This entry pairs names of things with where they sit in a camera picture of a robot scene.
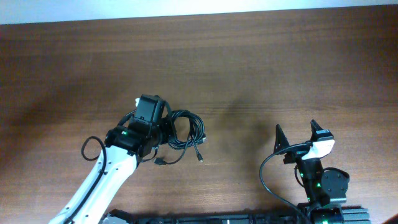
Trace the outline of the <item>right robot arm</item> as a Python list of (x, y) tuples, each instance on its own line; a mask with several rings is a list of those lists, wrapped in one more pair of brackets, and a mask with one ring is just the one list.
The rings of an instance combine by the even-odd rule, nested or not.
[(341, 205), (346, 202), (349, 174), (343, 170), (326, 167), (321, 159), (329, 155), (334, 135), (323, 129), (313, 119), (312, 135), (308, 141), (289, 144), (280, 125), (275, 127), (274, 153), (284, 156), (284, 164), (295, 164), (295, 176), (302, 181), (307, 203), (297, 205), (305, 221), (311, 223), (344, 223)]

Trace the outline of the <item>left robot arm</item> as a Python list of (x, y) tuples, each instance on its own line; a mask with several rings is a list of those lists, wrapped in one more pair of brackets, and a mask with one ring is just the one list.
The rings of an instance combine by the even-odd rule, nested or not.
[(91, 172), (51, 223), (99, 223), (122, 184), (151, 150), (176, 137), (172, 110), (158, 95), (142, 95), (99, 142)]

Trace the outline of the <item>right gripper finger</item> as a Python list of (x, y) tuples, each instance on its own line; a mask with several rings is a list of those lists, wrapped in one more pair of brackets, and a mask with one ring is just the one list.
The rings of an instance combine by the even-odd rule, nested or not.
[(275, 127), (275, 144), (274, 153), (280, 153), (281, 150), (288, 148), (290, 146), (280, 124)]
[(317, 140), (320, 137), (323, 129), (320, 127), (320, 125), (314, 119), (311, 120), (310, 125), (311, 125), (311, 129), (312, 129), (312, 136), (310, 139)]

